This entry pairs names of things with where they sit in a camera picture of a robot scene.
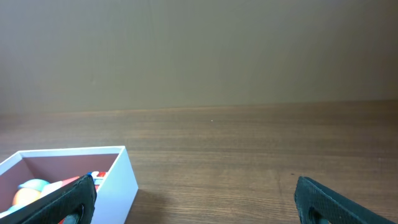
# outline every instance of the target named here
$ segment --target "open box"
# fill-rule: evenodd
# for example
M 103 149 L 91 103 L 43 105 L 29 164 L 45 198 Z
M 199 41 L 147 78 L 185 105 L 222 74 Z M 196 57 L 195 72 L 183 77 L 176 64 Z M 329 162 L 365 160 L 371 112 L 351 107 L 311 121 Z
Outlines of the open box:
M 30 179 L 50 183 L 106 171 L 97 189 L 91 223 L 124 223 L 138 185 L 126 147 L 84 147 L 18 151 L 0 164 L 0 212 L 11 206 L 18 185 Z

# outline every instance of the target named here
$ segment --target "orange ball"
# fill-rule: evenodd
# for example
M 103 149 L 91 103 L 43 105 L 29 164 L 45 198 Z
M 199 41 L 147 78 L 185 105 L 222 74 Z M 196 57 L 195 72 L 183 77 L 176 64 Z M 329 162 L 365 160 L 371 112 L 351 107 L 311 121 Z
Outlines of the orange ball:
M 34 189 L 19 189 L 14 196 L 12 205 L 28 205 L 40 198 L 40 192 Z

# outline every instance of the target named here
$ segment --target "wood grain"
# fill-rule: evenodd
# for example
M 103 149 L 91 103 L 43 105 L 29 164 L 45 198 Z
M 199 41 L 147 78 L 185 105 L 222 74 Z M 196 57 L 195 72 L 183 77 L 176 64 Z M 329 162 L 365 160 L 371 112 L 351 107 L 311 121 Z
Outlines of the wood grain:
M 140 187 L 126 223 L 299 223 L 300 175 L 398 222 L 398 101 L 0 117 L 0 160 L 112 145 Z

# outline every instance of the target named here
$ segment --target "gray wall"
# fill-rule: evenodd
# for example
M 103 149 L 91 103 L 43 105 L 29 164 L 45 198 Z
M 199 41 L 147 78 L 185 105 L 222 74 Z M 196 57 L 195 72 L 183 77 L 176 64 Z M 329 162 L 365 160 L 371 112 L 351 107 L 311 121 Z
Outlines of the gray wall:
M 2 0 L 0 113 L 398 98 L 396 0 Z

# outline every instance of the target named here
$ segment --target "red and white object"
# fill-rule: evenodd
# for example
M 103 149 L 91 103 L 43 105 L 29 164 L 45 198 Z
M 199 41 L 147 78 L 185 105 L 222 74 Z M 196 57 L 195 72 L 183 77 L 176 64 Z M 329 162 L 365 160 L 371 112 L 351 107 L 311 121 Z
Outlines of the red and white object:
M 124 223 L 138 185 L 124 146 L 18 151 L 0 164 L 0 212 L 9 208 L 15 191 L 30 179 L 62 185 L 70 177 L 106 172 L 97 189 L 91 223 Z

